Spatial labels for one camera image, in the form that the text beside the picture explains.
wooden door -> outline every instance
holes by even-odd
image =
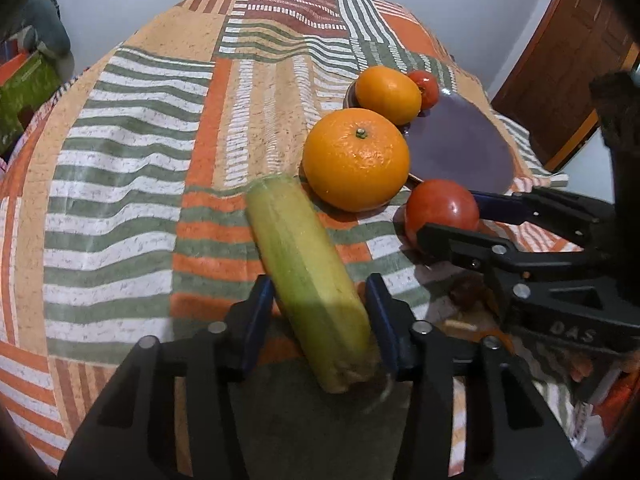
[[[534,152],[554,170],[596,125],[589,82],[637,54],[605,0],[552,0],[492,105],[530,131]]]

door frame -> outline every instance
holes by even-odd
[[[556,12],[556,9],[558,8],[559,3],[560,3],[560,0],[551,0],[549,2],[549,5],[546,8],[544,16],[542,16],[542,19],[540,20],[540,23],[538,24],[536,31],[533,33],[533,36],[529,40],[527,47],[522,52],[520,59],[518,60],[516,65],[513,67],[513,70],[511,70],[511,73],[508,75],[507,79],[504,81],[504,83],[498,90],[498,93],[492,99],[491,104],[493,108],[497,108],[495,104],[498,104],[498,107],[499,107],[500,102],[505,98],[507,92],[509,91],[509,88],[511,87],[511,85],[514,83],[514,81],[516,80],[516,78],[524,68],[525,63],[529,60],[529,57],[531,56],[531,54],[533,54],[534,49],[538,46],[538,43],[542,39],[542,35],[545,33],[546,28],[551,22],[551,18]]]
[[[633,68],[636,63],[636,59],[638,59],[639,52],[638,46],[635,43],[632,43],[629,48],[629,52],[626,53],[625,60],[620,66],[620,70],[622,72],[628,72]],[[571,156],[574,155],[575,152],[591,138],[591,134],[596,130],[597,126],[598,115],[596,110],[592,110],[575,133],[569,137],[569,140],[565,142],[562,148],[560,148],[558,152],[549,159],[548,163],[545,164],[545,169],[553,172],[558,170],[561,166],[564,166],[564,163],[568,162],[568,159],[571,158]]]

patchwork tablecloth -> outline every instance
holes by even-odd
[[[510,146],[511,190],[562,184],[478,80],[383,0],[184,0],[36,118],[0,190],[0,402],[48,465],[140,337],[189,336],[246,297],[263,272],[247,184],[297,174],[309,129],[375,64],[428,70],[475,104]],[[446,291],[460,269],[420,264],[400,220],[408,193],[363,215],[317,207],[355,282],[380,272],[436,321],[454,312]],[[525,250],[574,248],[529,224],[485,228]],[[322,394],[277,318],[261,363],[233,392],[252,478],[390,478],[407,386]],[[465,439],[455,388],[452,471]],[[566,388],[542,390],[572,432]]]

screw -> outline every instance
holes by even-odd
[[[425,335],[433,330],[433,325],[427,321],[415,321],[411,325],[411,329],[418,334]]]
[[[145,350],[148,350],[157,342],[158,342],[158,339],[156,339],[155,336],[145,335],[144,337],[141,337],[140,340],[138,341],[138,346],[140,346],[140,348],[144,348]]]
[[[502,342],[495,335],[488,335],[482,339],[482,344],[489,350],[497,350],[502,346]]]
[[[531,295],[531,289],[524,283],[513,285],[513,293],[521,300],[526,300]]]
[[[226,330],[226,323],[224,321],[214,321],[209,323],[207,330],[212,334],[222,334]]]

orange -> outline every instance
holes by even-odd
[[[356,99],[368,108],[400,126],[414,119],[422,105],[418,85],[398,70],[372,66],[356,80]]]
[[[357,212],[391,200],[409,175],[409,148],[398,129],[364,108],[336,110],[309,132],[302,168],[316,194]]]

